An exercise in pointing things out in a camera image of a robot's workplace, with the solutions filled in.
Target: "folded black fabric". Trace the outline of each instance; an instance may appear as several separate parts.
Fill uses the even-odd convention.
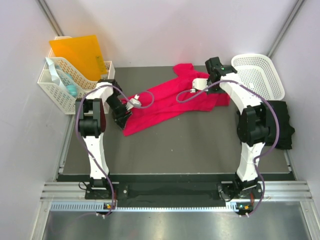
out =
[[[288,113],[287,103],[285,101],[268,101],[279,121],[280,135],[277,145],[277,149],[292,149],[292,135],[295,133],[295,129],[290,125],[290,116]],[[273,121],[273,125],[270,128],[270,134],[265,142],[266,146],[271,146],[276,139],[276,123]]]

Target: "orange board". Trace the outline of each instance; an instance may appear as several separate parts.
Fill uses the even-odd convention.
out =
[[[99,81],[107,74],[96,35],[73,37],[49,42],[54,55],[67,59],[90,81]]]

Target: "gray floor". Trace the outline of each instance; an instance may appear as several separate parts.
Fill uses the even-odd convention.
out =
[[[50,212],[43,240],[311,240],[300,203],[265,202],[250,218],[222,212]]]
[[[204,66],[197,69],[205,71]],[[116,69],[116,80],[128,96],[175,77],[170,66]],[[234,104],[211,112],[186,112],[127,137],[108,114],[103,141],[113,174],[234,173],[241,154]],[[262,158],[259,169],[263,173],[287,173],[284,152],[276,149]],[[90,173],[88,155],[74,133],[63,173]]]

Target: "wall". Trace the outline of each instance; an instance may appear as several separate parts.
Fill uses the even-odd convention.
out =
[[[266,54],[294,0],[46,0],[65,35],[96,34],[116,67]]]
[[[319,9],[320,1],[305,2],[272,60],[296,131],[290,151],[293,166],[298,178],[308,181],[320,212]]]
[[[36,1],[6,1],[0,22],[0,233],[2,240],[26,240],[67,117],[37,85],[55,34]]]

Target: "red cloth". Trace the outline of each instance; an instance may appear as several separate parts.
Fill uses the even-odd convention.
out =
[[[187,111],[211,111],[215,106],[229,105],[230,97],[226,93],[206,94],[205,92],[188,102],[178,103],[177,94],[192,89],[194,79],[207,79],[209,75],[196,71],[191,63],[178,64],[173,67],[173,71],[178,75],[177,78],[148,89],[154,95],[152,106],[145,109],[135,107],[131,109],[132,115],[128,118],[123,130],[125,136],[135,134]],[[186,100],[194,94],[186,92],[180,95],[179,100]],[[147,106],[151,100],[149,93],[143,92],[139,95],[142,106]]]

